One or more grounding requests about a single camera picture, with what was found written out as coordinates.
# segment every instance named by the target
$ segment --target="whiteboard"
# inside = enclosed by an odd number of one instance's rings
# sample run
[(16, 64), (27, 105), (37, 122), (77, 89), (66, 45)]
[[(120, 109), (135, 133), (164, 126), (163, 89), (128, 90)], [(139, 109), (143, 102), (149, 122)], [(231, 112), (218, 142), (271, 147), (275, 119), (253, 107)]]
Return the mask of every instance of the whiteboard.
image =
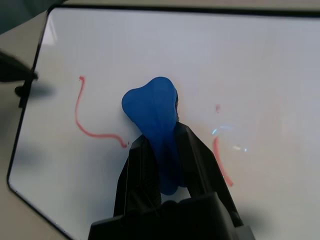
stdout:
[[(76, 240), (113, 215), (140, 135), (124, 94), (155, 77), (220, 157), (259, 240), (314, 239), (320, 216), (320, 22), (311, 18), (55, 8), (47, 18), (9, 186)], [(114, 138), (84, 134), (117, 134)], [(188, 197), (179, 189), (166, 199)]]

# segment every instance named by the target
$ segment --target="black mount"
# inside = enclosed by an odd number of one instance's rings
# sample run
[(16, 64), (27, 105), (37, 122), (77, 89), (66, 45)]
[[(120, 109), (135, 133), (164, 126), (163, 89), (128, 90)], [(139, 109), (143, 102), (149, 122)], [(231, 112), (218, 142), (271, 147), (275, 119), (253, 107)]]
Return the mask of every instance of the black mount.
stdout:
[(22, 86), (17, 86), (14, 90), (15, 94), (20, 98), (19, 108), (23, 108), (26, 105), (31, 83), (37, 79), (38, 76), (32, 69), (15, 57), (0, 51), (0, 82), (24, 81)]
[(191, 198), (162, 204), (155, 156), (141, 135), (120, 174), (113, 218), (94, 222), (88, 240), (208, 239), (254, 240), (210, 149), (177, 122), (175, 142)]

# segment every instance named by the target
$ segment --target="beige table surface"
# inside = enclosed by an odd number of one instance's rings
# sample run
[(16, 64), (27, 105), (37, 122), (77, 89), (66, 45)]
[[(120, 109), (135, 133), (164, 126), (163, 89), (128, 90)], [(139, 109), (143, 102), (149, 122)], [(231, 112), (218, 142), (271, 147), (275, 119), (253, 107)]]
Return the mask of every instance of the beige table surface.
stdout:
[[(71, 0), (68, 3), (179, 5), (272, 9), (319, 9), (320, 0)], [(0, 48), (32, 66), (45, 13), (0, 35)], [(65, 239), (27, 205), (13, 195), (6, 182), (10, 157), (21, 115), (14, 89), (21, 83), (0, 83), (0, 239)]]

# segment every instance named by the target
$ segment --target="white surface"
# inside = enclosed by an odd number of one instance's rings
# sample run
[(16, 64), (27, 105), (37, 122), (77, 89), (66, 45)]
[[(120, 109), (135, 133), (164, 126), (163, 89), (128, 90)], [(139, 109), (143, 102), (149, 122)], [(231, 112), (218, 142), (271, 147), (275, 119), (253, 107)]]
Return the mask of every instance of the white surface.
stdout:
[[(0, 35), (0, 48), (32, 66), (45, 14)], [(0, 239), (65, 239), (9, 191), (7, 172), (21, 116), (15, 87), (22, 83), (0, 83)]]
[(92, 222), (112, 216), (128, 148), (77, 128), (79, 76), (81, 123), (130, 142), (139, 132), (122, 96), (165, 76), (178, 90), (180, 121), (208, 147), (215, 128), (233, 128), (219, 132), (221, 157), (256, 238), (317, 236), (319, 30), (311, 19), (54, 10), (33, 86), (52, 93), (28, 102), (10, 185), (86, 239)]

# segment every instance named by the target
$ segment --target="blue foam piece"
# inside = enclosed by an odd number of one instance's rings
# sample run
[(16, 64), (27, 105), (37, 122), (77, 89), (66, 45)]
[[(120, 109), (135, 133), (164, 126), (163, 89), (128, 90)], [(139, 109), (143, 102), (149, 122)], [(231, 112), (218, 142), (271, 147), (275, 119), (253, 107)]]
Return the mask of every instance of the blue foam piece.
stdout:
[(161, 192), (165, 195), (174, 194), (178, 186), (186, 186), (174, 135), (176, 99), (173, 83), (160, 76), (128, 91), (121, 103), (125, 114), (150, 142), (159, 170)]

